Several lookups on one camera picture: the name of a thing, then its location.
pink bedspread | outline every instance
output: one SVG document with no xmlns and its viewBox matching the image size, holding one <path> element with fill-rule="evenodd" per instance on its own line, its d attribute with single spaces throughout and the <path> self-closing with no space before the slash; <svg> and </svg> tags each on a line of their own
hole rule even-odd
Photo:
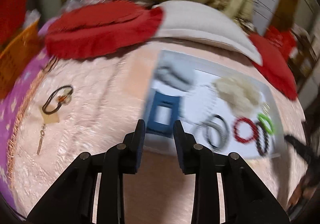
<svg viewBox="0 0 320 224">
<path fill-rule="evenodd" d="M 23 205 L 25 213 L 79 153 L 105 152 L 134 131 L 161 49 L 217 62 L 266 83 L 278 105 L 285 133 L 304 141 L 304 115 L 299 101 L 291 102 L 273 88 L 247 57 L 198 43 L 179 42 L 183 45 L 152 41 L 120 51 L 118 56 L 58 62 L 38 88 L 18 132 L 13 185 L 17 203 Z M 47 126 L 41 153 L 36 155 L 43 123 L 39 107 L 55 89 L 67 84 L 74 87 L 72 101 L 59 110 L 60 123 Z M 248 163 L 283 206 L 306 170 L 291 147 L 281 157 Z M 124 176 L 126 221 L 190 223 L 194 184 L 195 177 L 182 174 L 176 157 L 145 151 L 138 174 Z"/>
</svg>

jewelry tag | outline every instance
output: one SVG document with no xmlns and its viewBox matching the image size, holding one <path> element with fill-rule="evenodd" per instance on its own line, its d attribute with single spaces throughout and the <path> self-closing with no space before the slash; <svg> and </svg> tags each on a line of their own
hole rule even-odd
<svg viewBox="0 0 320 224">
<path fill-rule="evenodd" d="M 48 107 L 47 107 L 47 110 L 48 111 L 52 111 L 52 110 L 54 110 L 55 109 L 55 107 L 53 107 L 52 105 L 49 105 Z M 60 122 L 60 120 L 59 120 L 59 116 L 58 116 L 58 112 L 56 112 L 56 113 L 54 113 L 54 114 L 51 114 L 51 115 L 47 115 L 47 114 L 45 114 L 43 111 L 42 111 L 42 107 L 40 106 L 39 107 L 39 110 L 40 110 L 40 113 L 41 113 L 41 115 L 42 115 L 42 118 L 43 118 L 43 123 L 44 124 L 54 124 L 54 123 L 58 123 L 58 122 Z"/>
</svg>

metal pivot screw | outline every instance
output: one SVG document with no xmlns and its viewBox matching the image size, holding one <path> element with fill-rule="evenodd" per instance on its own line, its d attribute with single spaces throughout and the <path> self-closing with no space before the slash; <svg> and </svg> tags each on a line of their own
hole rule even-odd
<svg viewBox="0 0 320 224">
<path fill-rule="evenodd" d="M 234 160 L 238 160 L 240 156 L 239 156 L 236 152 L 232 152 L 232 153 L 230 154 L 230 157 L 231 157 L 232 159 L 234 159 Z"/>
<path fill-rule="evenodd" d="M 88 157 L 89 157 L 89 153 L 88 152 L 82 152 L 81 154 L 80 154 L 80 158 L 82 159 L 82 160 L 85 160 L 85 159 L 87 159 Z"/>
<path fill-rule="evenodd" d="M 195 148 L 196 150 L 201 150 L 203 148 L 203 146 L 199 143 L 196 143 L 193 145 L 193 148 Z"/>
<path fill-rule="evenodd" d="M 119 143 L 118 145 L 117 145 L 117 149 L 118 150 L 123 150 L 123 149 L 125 149 L 127 146 L 124 144 L 124 143 Z"/>
</svg>

pillow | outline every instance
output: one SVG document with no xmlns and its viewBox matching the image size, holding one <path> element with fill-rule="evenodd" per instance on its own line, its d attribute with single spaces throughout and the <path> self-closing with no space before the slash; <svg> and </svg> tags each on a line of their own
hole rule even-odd
<svg viewBox="0 0 320 224">
<path fill-rule="evenodd" d="M 160 4 L 164 20 L 154 38 L 180 38 L 243 53 L 262 65 L 261 55 L 241 28 L 222 12 L 191 1 Z"/>
<path fill-rule="evenodd" d="M 294 76 L 280 51 L 258 34 L 251 34 L 249 39 L 257 47 L 263 61 L 263 66 L 253 63 L 255 68 L 287 98 L 295 100 L 297 86 Z"/>
</svg>

white tray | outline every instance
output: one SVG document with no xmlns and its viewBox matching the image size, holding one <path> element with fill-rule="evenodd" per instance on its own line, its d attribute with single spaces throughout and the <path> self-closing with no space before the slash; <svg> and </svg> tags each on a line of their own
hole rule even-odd
<svg viewBox="0 0 320 224">
<path fill-rule="evenodd" d="M 162 50 L 159 60 L 166 55 L 166 53 L 170 52 L 169 50 Z M 264 83 L 255 80 L 252 77 L 249 77 L 247 75 L 244 75 L 243 73 L 240 73 L 234 69 L 230 69 L 228 67 L 222 66 L 220 64 L 200 59 L 197 57 L 194 57 L 192 55 L 187 55 L 184 53 L 175 52 L 176 55 L 179 55 L 179 59 L 185 60 L 188 62 L 191 68 L 196 70 L 198 82 L 197 85 L 205 84 L 206 81 L 209 80 L 212 81 L 212 79 L 218 78 L 218 77 L 230 77 L 233 75 L 241 75 L 241 77 L 244 77 L 248 81 L 250 81 L 253 85 L 255 85 L 261 92 L 262 101 L 266 102 L 268 106 L 270 107 L 269 110 L 269 116 L 271 117 L 271 120 L 274 124 L 275 128 L 275 134 L 271 138 L 269 138 L 269 149 L 268 154 L 266 156 L 268 157 L 276 157 L 279 156 L 280 153 L 286 149 L 286 145 L 284 143 L 284 135 L 283 135 L 283 128 L 281 124 L 281 118 L 279 116 L 278 108 L 276 106 L 276 103 L 274 101 L 274 98 L 272 96 L 270 88 L 265 85 Z M 161 81 L 156 80 L 154 77 L 151 79 L 150 82 L 150 91 L 147 96 L 147 102 L 146 102 L 146 108 L 145 113 L 143 116 L 143 119 L 147 123 L 148 121 L 148 115 L 150 112 L 150 105 L 152 102 L 150 100 L 153 100 L 153 95 L 155 92 L 155 89 L 157 89 L 159 92 L 171 95 L 171 96 L 185 96 L 187 93 L 174 89 L 170 86 L 165 85 Z M 229 142 L 227 147 L 222 150 L 221 154 L 229 154 L 230 152 L 237 152 L 239 153 L 243 158 L 261 158 L 257 148 L 256 148 L 256 142 L 250 142 L 248 144 L 242 144 L 237 142 L 234 139 L 233 134 L 233 122 L 235 120 L 234 115 L 232 114 L 230 108 L 228 107 L 227 103 L 224 100 L 221 100 L 217 98 L 217 103 L 215 107 L 213 108 L 211 114 L 219 114 L 221 115 L 228 123 L 229 129 L 230 129 L 230 136 L 229 136 Z M 190 132 L 191 125 L 184 122 L 183 118 L 180 118 L 182 121 L 183 128 L 185 132 Z M 250 117 L 253 121 L 257 121 L 256 116 Z M 241 124 L 240 128 L 240 136 L 248 137 L 252 134 L 251 129 L 246 124 Z M 201 143 L 205 145 L 206 147 L 210 148 L 205 139 L 202 136 L 202 130 L 199 130 L 197 134 L 195 134 L 196 141 L 198 143 Z M 264 139 L 261 136 L 260 137 L 260 143 L 262 146 L 262 149 L 264 148 Z M 169 154 L 169 155 L 176 155 L 176 149 L 175 149 L 175 143 L 172 138 L 167 138 L 164 136 L 154 135 L 154 134 L 146 134 L 145 142 L 144 142 L 144 148 L 153 152 L 162 153 L 162 154 Z"/>
</svg>

